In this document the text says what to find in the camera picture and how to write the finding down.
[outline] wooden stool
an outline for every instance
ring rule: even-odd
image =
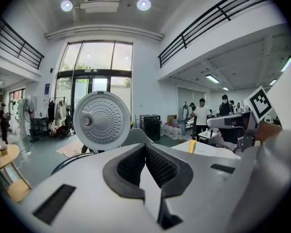
[[[6,176],[11,184],[7,188],[5,188],[5,186],[3,185],[3,183],[0,179],[0,185],[8,196],[10,196],[15,202],[19,202],[30,192],[32,187],[23,178],[23,176],[18,171],[18,169],[16,168],[16,166],[13,162],[19,155],[19,147],[17,145],[8,144],[7,150],[4,150],[4,151],[7,151],[7,152],[2,154],[0,151],[0,170],[1,169],[4,170]],[[8,175],[8,173],[6,172],[6,169],[5,169],[5,167],[8,164],[11,164],[13,166],[14,170],[21,178],[20,180],[17,180],[17,181],[11,180],[10,176]]]

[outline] ceiling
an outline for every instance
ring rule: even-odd
[[[171,77],[212,91],[223,90],[224,86],[229,90],[269,86],[273,79],[280,77],[282,67],[291,56],[291,34],[286,29],[273,35],[251,36],[224,50]],[[220,83],[207,79],[208,74]]]
[[[25,78],[13,72],[0,68],[0,80],[2,81],[0,83],[0,88],[5,89],[10,85],[25,80]]]
[[[60,4],[64,0],[24,0],[30,11],[45,33],[74,26],[72,11],[64,12]],[[84,3],[84,0],[70,0],[73,7]],[[158,33],[164,19],[171,13],[171,8],[179,5],[183,0],[150,0],[152,6],[147,11],[137,9],[138,0],[120,0],[116,13],[86,14],[84,9],[76,8],[75,26],[85,24],[116,24],[137,27]]]

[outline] man in white t-shirt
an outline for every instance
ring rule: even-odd
[[[205,99],[199,99],[199,106],[195,109],[196,119],[196,135],[197,141],[199,141],[198,134],[204,132],[207,126],[207,118],[212,117],[212,114],[208,107],[205,106]]]

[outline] shelf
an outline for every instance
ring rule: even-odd
[[[7,187],[7,193],[15,202],[23,200],[29,192],[30,188],[23,180],[14,181],[9,187]]]

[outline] standing fan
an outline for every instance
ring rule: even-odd
[[[36,142],[38,141],[38,138],[35,135],[35,129],[34,129],[34,105],[31,100],[25,100],[24,105],[23,105],[23,115],[24,119],[31,124],[31,129],[30,129],[30,136],[31,140],[30,142]]]

